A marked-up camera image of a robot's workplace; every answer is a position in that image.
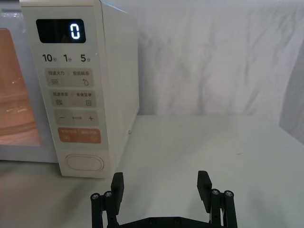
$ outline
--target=button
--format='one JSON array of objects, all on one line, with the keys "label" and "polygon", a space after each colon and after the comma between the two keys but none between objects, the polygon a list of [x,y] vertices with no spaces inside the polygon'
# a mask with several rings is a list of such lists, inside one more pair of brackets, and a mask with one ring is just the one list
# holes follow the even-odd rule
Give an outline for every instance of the button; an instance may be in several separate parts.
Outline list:
[{"label": "button", "polygon": [[96,111],[86,110],[54,110],[54,116],[58,125],[98,126]]},{"label": "button", "polygon": [[71,154],[66,157],[66,164],[73,170],[100,171],[104,167],[101,158],[94,155]]},{"label": "button", "polygon": [[101,143],[99,129],[92,128],[58,128],[59,138],[63,143]]},{"label": "button", "polygon": [[52,105],[56,107],[96,107],[93,90],[50,90]]},{"label": "button", "polygon": [[46,68],[50,87],[92,87],[93,73],[89,68]]}]

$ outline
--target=white curtain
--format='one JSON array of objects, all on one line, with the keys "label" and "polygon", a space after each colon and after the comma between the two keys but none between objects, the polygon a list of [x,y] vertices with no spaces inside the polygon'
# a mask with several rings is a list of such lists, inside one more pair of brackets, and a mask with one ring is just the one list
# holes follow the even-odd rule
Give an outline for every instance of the white curtain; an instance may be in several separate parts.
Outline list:
[{"label": "white curtain", "polygon": [[109,0],[138,20],[140,114],[260,115],[304,142],[303,0]]}]

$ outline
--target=orange start button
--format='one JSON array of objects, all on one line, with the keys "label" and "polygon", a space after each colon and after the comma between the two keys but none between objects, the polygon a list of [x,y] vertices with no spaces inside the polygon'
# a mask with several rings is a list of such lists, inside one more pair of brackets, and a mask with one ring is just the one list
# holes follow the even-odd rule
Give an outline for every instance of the orange start button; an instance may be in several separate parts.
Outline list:
[{"label": "orange start button", "polygon": [[99,129],[59,127],[58,134],[64,143],[101,143]]}]

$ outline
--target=digital display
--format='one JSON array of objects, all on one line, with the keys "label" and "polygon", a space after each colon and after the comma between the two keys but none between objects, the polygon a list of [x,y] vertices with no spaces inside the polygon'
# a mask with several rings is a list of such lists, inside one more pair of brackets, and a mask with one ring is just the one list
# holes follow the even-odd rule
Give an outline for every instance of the digital display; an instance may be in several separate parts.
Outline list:
[{"label": "digital display", "polygon": [[81,19],[38,19],[39,39],[42,43],[85,43],[85,25]]}]

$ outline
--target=screw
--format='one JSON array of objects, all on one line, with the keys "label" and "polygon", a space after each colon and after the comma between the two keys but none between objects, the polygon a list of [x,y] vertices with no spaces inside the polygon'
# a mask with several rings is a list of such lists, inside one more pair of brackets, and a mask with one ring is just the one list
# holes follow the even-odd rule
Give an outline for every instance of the screw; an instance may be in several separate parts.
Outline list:
[{"label": "screw", "polygon": [[212,193],[213,193],[214,195],[218,195],[219,191],[213,190]]},{"label": "screw", "polygon": [[112,193],[107,192],[107,193],[105,194],[105,196],[106,196],[106,197],[110,197],[110,196],[112,196]]},{"label": "screw", "polygon": [[231,191],[226,191],[226,196],[232,196],[232,192]]},{"label": "screw", "polygon": [[152,225],[152,224],[154,224],[154,223],[155,223],[155,219],[154,219],[154,218],[151,218],[151,219],[149,220],[149,224]]},{"label": "screw", "polygon": [[98,197],[99,196],[97,194],[95,194],[95,195],[92,196],[92,199],[95,200],[95,199],[98,199]]},{"label": "screw", "polygon": [[180,218],[175,218],[175,219],[174,219],[174,223],[175,223],[175,224],[179,224],[180,221],[181,221]]}]

